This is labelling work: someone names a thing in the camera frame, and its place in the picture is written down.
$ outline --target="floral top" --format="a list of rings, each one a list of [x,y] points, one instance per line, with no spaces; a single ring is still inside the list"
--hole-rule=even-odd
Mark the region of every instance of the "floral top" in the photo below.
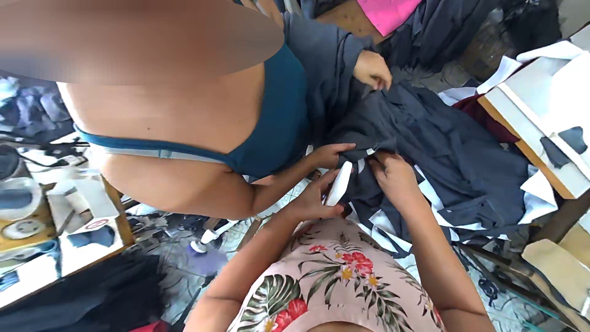
[[[445,331],[422,286],[357,225],[308,223],[252,285],[228,331],[301,332],[331,321]]]

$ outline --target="sticker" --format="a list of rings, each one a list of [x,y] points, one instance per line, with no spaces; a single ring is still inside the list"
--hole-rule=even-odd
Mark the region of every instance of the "sticker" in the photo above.
[[[97,221],[95,221],[93,223],[90,223],[90,224],[86,225],[86,227],[84,227],[84,228],[86,228],[86,229],[94,229],[94,228],[100,227],[102,225],[105,225],[108,222],[109,222],[108,219],[100,219],[100,220],[97,220]]]

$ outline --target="navy fabric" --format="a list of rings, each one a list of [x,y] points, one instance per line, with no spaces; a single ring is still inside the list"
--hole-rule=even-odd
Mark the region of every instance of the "navy fabric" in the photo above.
[[[197,155],[221,161],[239,174],[262,178],[294,164],[311,140],[305,71],[286,44],[264,62],[264,72],[260,119],[244,143],[228,154],[174,142],[114,138],[76,130],[83,140],[102,147]]]

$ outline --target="fabric scrap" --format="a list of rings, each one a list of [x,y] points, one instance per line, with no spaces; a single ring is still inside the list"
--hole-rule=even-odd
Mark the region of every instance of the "fabric scrap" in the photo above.
[[[357,0],[365,15],[383,37],[397,29],[421,0]]]

